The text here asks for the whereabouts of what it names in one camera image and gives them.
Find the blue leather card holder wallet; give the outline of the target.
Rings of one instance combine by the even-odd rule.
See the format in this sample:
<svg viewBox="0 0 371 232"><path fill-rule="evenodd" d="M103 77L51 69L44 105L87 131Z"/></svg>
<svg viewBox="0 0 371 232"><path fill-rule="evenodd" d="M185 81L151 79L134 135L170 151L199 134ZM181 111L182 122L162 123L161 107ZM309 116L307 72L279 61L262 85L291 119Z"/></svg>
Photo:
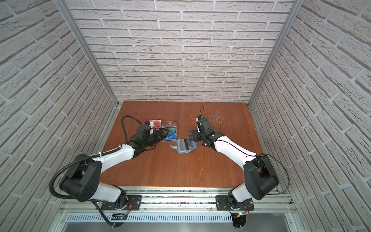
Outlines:
<svg viewBox="0 0 371 232"><path fill-rule="evenodd" d="M189 137L177 140L175 146L170 145L170 148L177 150L178 154L187 154L197 149L197 147L198 147L197 143L194 142L193 139Z"/></svg>

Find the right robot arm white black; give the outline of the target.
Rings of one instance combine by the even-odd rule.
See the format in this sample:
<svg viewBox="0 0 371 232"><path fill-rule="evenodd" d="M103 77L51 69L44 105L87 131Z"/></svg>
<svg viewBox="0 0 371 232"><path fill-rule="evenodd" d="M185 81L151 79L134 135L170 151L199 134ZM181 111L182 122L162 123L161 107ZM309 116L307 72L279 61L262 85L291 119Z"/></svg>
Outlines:
<svg viewBox="0 0 371 232"><path fill-rule="evenodd" d="M197 129L192 131L196 141L202 146L222 153L236 163L244 173L244 183L228 193L229 202L234 207L246 200L261 200L279 184L279 178L267 154L250 152L234 143L225 134L215 132L204 116L196 119Z"/></svg>

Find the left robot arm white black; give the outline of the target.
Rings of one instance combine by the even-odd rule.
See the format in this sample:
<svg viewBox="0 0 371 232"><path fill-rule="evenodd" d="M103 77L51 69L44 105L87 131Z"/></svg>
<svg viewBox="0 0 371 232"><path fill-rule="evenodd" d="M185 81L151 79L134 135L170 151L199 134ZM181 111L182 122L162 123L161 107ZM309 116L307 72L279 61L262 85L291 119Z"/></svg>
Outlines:
<svg viewBox="0 0 371 232"><path fill-rule="evenodd" d="M138 157L150 147L155 148L169 133L168 129L155 128L146 122L137 128L133 138L115 149L92 156L78 155L73 163L59 171L59 174L65 173L59 188L67 193L68 199L102 201L123 208L128 201L126 191L115 185L101 183L100 175L124 161Z"/></svg>

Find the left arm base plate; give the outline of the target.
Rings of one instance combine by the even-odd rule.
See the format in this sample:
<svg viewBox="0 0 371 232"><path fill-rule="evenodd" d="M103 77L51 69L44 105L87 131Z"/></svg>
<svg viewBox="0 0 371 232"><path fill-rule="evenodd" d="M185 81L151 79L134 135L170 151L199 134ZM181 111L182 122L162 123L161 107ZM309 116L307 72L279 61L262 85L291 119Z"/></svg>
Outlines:
<svg viewBox="0 0 371 232"><path fill-rule="evenodd" d="M103 202L101 210L124 210L138 211L141 206L142 195L126 195L121 202Z"/></svg>

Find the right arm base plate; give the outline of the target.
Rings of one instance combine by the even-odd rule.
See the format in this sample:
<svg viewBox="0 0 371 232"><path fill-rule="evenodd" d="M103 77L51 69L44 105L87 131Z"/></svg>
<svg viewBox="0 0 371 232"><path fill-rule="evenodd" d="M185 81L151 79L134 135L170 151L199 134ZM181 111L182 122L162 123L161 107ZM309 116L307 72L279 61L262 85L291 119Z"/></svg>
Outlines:
<svg viewBox="0 0 371 232"><path fill-rule="evenodd" d="M232 196L217 195L215 197L217 211L254 211L252 198L238 202Z"/></svg>

